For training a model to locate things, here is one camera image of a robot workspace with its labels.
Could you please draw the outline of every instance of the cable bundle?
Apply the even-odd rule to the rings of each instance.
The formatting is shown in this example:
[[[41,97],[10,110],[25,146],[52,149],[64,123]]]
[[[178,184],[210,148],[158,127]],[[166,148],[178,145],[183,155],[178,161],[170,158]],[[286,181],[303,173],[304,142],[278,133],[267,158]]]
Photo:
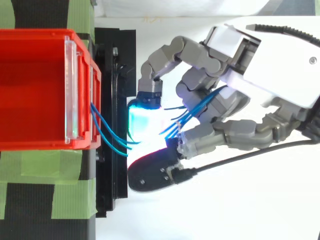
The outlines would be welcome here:
[[[179,129],[181,129],[192,117],[196,116],[199,113],[199,111],[201,109],[203,109],[213,98],[215,98],[218,95],[218,93],[225,87],[226,87],[226,85],[212,91],[200,103],[198,103],[198,105],[196,105],[192,111],[190,111],[188,113],[185,112],[184,114],[182,114],[182,116],[180,118],[178,118],[178,120],[176,122],[171,124],[164,131],[162,131],[160,134],[164,134],[173,128],[166,135],[165,139],[174,138],[178,134]]]
[[[171,130],[167,136],[165,137],[165,139],[169,139],[169,138],[174,138],[178,133],[179,130],[194,116],[196,116],[199,111],[201,109],[203,109],[213,98],[215,98],[218,93],[225,88],[226,86],[222,86],[220,88],[217,88],[216,90],[214,90],[213,92],[211,92],[208,96],[206,96],[198,105],[196,105],[194,107],[194,109],[190,112],[185,111],[182,115],[180,115],[179,117],[173,118],[173,120],[176,120],[176,122],[174,122],[173,124],[171,124],[169,127],[167,127],[164,131],[162,131],[160,134],[164,134],[166,132],[168,132],[169,130]],[[185,109],[186,107],[184,106],[179,106],[179,107],[174,107],[174,108],[166,108],[165,110],[173,110],[173,109]],[[114,131],[112,131],[112,129],[110,128],[110,126],[108,125],[108,123],[106,122],[106,120],[102,117],[102,115],[100,114],[100,112],[97,110],[96,106],[91,103],[90,106],[90,110],[91,110],[91,114],[92,114],[92,118],[95,124],[96,129],[98,130],[98,132],[100,133],[103,141],[113,150],[115,151],[117,154],[124,156],[124,157],[128,157],[128,154],[119,151],[118,149],[116,149],[106,138],[106,136],[103,134],[103,132],[101,131],[96,115],[101,119],[103,125],[106,127],[106,129],[108,130],[108,132],[111,134],[111,136],[124,148],[132,150],[131,147],[129,147],[128,145],[136,145],[139,144],[139,142],[135,142],[135,141],[126,141],[120,137],[118,137]]]

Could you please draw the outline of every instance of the screw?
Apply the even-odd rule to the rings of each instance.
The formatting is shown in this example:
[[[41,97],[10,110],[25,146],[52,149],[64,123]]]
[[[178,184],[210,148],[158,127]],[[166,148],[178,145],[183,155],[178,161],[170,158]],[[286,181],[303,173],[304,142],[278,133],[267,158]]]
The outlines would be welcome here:
[[[309,59],[309,63],[310,64],[315,64],[317,62],[317,58],[315,57],[315,56],[313,56],[313,57],[310,57],[310,59]]]
[[[118,56],[118,48],[117,47],[114,47],[113,49],[112,49],[112,54],[113,54],[113,56]]]

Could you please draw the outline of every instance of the glowing cyan light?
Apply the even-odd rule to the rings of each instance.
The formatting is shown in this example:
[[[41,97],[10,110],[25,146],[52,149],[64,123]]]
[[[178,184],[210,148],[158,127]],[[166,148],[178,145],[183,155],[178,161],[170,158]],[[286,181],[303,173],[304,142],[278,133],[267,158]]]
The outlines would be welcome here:
[[[162,108],[145,109],[131,105],[128,112],[128,131],[136,142],[157,136],[168,125],[170,119]]]

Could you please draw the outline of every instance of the connector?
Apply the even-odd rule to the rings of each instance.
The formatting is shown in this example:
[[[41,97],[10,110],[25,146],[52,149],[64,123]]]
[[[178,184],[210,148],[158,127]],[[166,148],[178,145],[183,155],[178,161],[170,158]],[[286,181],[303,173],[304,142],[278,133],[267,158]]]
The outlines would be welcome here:
[[[175,184],[180,184],[187,180],[190,180],[195,175],[197,175],[195,168],[185,168],[185,169],[174,168],[171,170],[172,180]]]

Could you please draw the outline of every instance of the transparent plastic lid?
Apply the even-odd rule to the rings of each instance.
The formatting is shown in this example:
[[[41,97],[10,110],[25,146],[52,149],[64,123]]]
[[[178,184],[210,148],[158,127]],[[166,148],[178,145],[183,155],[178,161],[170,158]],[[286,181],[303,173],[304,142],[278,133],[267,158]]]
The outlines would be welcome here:
[[[64,38],[64,133],[65,143],[79,138],[77,45]]]

